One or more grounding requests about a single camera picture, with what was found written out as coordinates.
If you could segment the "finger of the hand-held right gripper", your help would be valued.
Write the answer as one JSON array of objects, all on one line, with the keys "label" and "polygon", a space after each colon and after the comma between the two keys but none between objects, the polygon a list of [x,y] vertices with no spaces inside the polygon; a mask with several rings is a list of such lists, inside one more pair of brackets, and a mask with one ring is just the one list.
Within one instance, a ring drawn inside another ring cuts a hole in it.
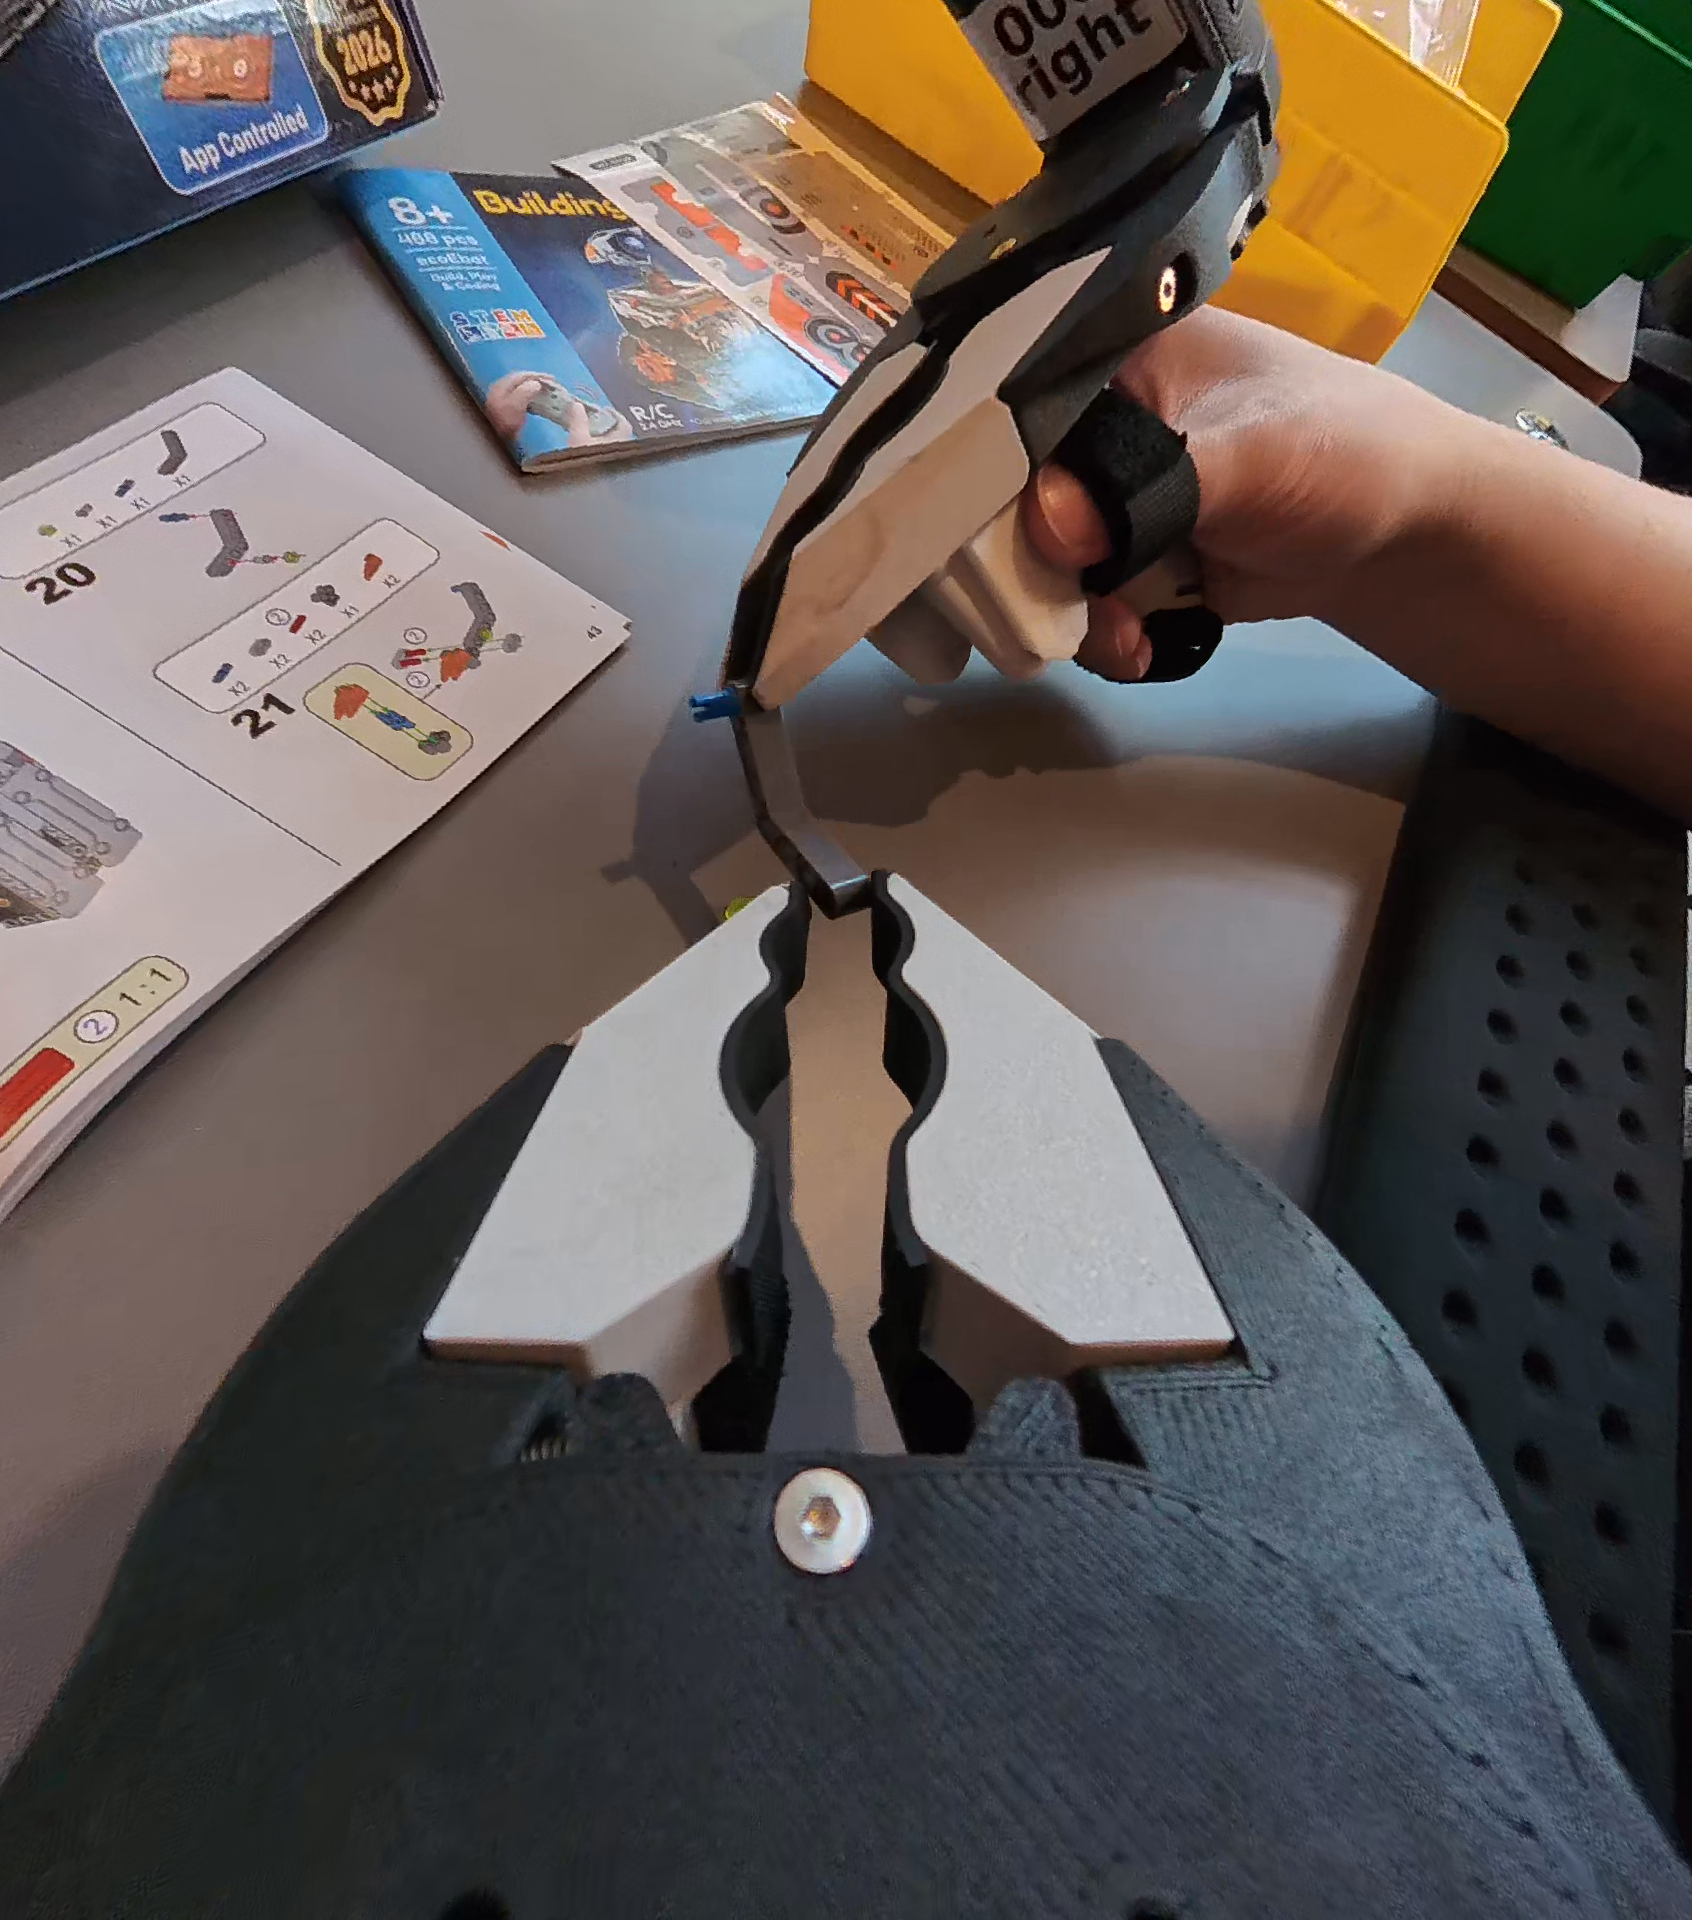
[{"label": "finger of the hand-held right gripper", "polygon": [[943,347],[914,304],[795,457],[743,570],[720,685],[789,705],[943,559],[942,384]]},{"label": "finger of the hand-held right gripper", "polygon": [[1054,266],[950,349],[899,345],[799,455],[743,576],[743,682],[790,701],[1024,486],[1030,457],[1002,381],[1097,272]]}]

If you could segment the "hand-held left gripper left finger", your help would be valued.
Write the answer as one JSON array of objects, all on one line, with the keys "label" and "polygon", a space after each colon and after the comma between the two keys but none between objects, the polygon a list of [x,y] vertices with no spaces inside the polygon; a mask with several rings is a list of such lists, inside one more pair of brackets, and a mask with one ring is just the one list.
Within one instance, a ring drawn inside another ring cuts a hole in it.
[{"label": "hand-held left gripper left finger", "polygon": [[570,1043],[428,1327],[432,1351],[632,1371],[698,1443],[757,1453],[785,1363],[761,1104],[809,899],[768,887]]}]

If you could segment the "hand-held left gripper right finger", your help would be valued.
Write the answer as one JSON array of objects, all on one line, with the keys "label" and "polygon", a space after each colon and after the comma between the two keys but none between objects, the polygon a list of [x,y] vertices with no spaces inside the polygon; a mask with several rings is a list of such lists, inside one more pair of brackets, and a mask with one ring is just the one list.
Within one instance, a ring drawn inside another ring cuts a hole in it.
[{"label": "hand-held left gripper right finger", "polygon": [[1097,1034],[908,880],[870,887],[885,1178],[871,1348],[908,1453],[1018,1379],[1212,1362],[1232,1329]]}]

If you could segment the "dark grey angled beam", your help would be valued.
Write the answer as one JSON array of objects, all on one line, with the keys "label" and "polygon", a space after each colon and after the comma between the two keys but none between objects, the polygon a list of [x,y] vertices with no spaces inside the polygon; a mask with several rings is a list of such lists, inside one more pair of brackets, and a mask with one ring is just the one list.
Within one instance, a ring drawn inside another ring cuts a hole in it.
[{"label": "dark grey angled beam", "polygon": [[870,899],[870,874],[811,813],[785,712],[761,706],[745,684],[720,693],[761,840],[825,918],[858,912]]}]

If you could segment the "person's right forearm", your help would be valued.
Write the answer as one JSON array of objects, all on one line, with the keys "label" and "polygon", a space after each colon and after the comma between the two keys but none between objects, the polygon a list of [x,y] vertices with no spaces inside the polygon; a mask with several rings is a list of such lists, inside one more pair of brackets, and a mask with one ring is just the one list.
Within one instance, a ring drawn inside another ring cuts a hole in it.
[{"label": "person's right forearm", "polygon": [[1692,828],[1692,495],[1416,400],[1333,622]]}]

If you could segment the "grey desk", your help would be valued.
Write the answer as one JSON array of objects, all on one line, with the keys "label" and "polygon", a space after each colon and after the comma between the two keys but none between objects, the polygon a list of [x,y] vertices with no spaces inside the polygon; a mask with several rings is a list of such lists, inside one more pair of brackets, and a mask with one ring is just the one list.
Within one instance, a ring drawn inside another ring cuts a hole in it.
[{"label": "grey desk", "polygon": [[[0,1224],[0,1773],[168,1453],[330,1238],[543,1043],[752,883],[688,718],[787,442],[522,481],[345,214],[299,182],[0,308],[0,478],[252,372],[632,622],[543,729],[161,1052]],[[1308,1198],[1426,701],[1314,622],[1180,685],[910,693],[852,650],[805,791]]]}]

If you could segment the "person's right hand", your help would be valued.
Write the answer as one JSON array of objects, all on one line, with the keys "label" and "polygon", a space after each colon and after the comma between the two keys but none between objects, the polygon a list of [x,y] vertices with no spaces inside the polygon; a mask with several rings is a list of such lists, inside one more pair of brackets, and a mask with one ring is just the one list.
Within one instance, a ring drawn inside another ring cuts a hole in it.
[{"label": "person's right hand", "polygon": [[1193,549],[1225,624],[1317,618],[1408,674],[1387,557],[1438,480],[1443,405],[1283,331],[1200,309],[1138,347],[1113,391],[1193,459]]}]

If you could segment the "yellow storage bin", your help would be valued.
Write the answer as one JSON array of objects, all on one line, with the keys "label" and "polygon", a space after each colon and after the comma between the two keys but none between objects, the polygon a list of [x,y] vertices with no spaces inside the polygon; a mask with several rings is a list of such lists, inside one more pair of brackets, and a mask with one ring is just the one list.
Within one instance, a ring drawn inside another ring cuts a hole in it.
[{"label": "yellow storage bin", "polygon": [[[1281,64],[1283,166],[1217,305],[1375,363],[1503,159],[1512,107],[1560,9],[1479,4],[1455,84],[1337,4],[1261,12]],[[805,75],[984,205],[1039,168],[1030,135],[937,2],[811,2]]]}]

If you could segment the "clear plastic bags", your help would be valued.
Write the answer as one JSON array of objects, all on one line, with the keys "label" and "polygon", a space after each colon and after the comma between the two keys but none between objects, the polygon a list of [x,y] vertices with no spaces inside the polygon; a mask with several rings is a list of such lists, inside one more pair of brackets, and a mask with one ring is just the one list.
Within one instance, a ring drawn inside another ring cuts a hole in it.
[{"label": "clear plastic bags", "polygon": [[1369,31],[1382,35],[1396,52],[1430,73],[1438,82],[1455,86],[1472,42],[1476,2],[1338,2],[1338,8]]}]

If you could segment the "sticker sheet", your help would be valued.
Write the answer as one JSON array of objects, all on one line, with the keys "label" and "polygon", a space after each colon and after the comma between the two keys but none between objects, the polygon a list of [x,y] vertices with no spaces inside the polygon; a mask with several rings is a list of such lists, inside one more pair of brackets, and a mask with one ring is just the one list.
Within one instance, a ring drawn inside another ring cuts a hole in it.
[{"label": "sticker sheet", "polygon": [[835,386],[953,242],[782,94],[559,160]]}]

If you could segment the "blue cover booklet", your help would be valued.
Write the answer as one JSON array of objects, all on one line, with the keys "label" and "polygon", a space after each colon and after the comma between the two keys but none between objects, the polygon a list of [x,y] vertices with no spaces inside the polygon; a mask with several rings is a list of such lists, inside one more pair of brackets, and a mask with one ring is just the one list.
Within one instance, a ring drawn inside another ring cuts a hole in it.
[{"label": "blue cover booklet", "polygon": [[835,394],[576,180],[357,168],[336,188],[522,471],[801,428]]}]

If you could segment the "green storage bin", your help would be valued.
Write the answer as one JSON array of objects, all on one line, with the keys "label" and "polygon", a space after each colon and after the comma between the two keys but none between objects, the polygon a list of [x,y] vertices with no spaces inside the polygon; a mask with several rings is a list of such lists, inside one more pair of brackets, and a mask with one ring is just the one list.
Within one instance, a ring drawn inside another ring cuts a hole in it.
[{"label": "green storage bin", "polygon": [[1463,242],[1568,308],[1692,245],[1692,2],[1563,2]]}]

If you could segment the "black perforated chair back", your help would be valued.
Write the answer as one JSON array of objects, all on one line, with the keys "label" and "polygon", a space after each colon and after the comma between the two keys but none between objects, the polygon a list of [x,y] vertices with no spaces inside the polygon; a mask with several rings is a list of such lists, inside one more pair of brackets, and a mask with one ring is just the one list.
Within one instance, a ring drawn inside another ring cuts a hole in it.
[{"label": "black perforated chair back", "polygon": [[1673,1813],[1687,838],[1443,712],[1316,1220],[1494,1476],[1602,1732]]}]

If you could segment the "open instruction manual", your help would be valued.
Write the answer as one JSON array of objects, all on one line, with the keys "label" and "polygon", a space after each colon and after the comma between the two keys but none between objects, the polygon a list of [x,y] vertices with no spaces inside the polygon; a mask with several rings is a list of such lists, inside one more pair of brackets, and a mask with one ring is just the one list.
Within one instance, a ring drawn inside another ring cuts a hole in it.
[{"label": "open instruction manual", "polygon": [[0,484],[0,1220],[621,611],[248,372]]}]

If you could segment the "robot kit box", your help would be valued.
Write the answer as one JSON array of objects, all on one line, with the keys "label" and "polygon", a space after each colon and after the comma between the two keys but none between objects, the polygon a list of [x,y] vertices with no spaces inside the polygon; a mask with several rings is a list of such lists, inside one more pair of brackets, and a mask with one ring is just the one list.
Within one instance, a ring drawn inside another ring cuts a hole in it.
[{"label": "robot kit box", "polygon": [[408,2],[0,2],[0,300],[437,105]]}]

